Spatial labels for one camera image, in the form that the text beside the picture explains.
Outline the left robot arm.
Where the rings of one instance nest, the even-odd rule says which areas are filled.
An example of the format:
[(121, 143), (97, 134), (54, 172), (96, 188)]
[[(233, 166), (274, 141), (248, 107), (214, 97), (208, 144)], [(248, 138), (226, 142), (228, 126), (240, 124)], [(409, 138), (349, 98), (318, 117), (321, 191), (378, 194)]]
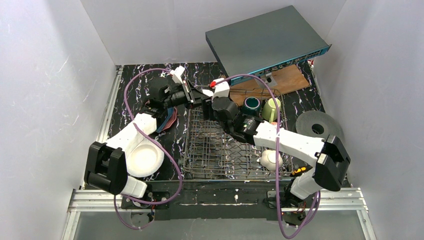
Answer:
[(196, 89), (188, 81), (154, 79), (141, 112), (113, 137), (90, 145), (84, 181), (113, 195), (142, 198), (149, 187), (140, 179), (155, 173), (165, 158), (162, 146), (148, 136), (173, 124), (177, 106), (195, 108), (213, 94), (211, 90)]

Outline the patterned white bowl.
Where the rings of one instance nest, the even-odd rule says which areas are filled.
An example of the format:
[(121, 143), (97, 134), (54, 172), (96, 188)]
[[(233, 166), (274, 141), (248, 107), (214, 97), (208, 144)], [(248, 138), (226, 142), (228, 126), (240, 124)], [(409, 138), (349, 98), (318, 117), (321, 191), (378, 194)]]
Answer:
[(214, 92), (212, 90), (209, 90), (209, 89), (202, 89), (201, 92), (208, 97), (213, 97), (213, 95), (214, 95)]

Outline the light green mug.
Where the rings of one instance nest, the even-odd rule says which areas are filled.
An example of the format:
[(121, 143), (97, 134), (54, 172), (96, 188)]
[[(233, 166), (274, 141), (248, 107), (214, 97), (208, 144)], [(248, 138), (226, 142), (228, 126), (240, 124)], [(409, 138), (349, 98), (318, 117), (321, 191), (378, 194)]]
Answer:
[(270, 98), (265, 102), (261, 110), (261, 116), (269, 123), (275, 122), (277, 120), (278, 111), (273, 98)]

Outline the pink mug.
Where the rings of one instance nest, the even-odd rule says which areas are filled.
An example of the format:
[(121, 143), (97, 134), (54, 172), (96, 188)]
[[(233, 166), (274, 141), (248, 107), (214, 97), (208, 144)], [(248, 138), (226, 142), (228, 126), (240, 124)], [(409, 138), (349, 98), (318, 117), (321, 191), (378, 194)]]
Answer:
[(262, 151), (259, 163), (268, 171), (275, 172), (276, 169), (279, 169), (283, 166), (283, 158), (277, 151), (266, 149)]

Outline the dark green mug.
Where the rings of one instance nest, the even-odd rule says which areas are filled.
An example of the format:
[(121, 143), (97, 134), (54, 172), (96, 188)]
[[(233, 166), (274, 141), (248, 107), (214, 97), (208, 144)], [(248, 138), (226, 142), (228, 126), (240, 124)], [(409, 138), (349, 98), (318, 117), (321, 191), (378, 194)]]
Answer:
[(258, 117), (261, 109), (261, 101), (255, 96), (244, 99), (241, 112), (246, 115)]

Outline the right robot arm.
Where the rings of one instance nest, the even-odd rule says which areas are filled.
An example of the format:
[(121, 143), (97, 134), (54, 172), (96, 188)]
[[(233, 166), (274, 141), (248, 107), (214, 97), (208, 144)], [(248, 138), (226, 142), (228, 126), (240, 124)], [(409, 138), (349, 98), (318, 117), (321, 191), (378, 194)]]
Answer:
[(234, 140), (285, 153), (311, 166), (294, 177), (287, 193), (304, 200), (321, 189), (341, 190), (351, 158), (339, 137), (311, 137), (276, 128), (257, 116), (242, 113), (229, 97), (208, 97), (202, 100), (202, 110), (206, 120), (218, 122)]

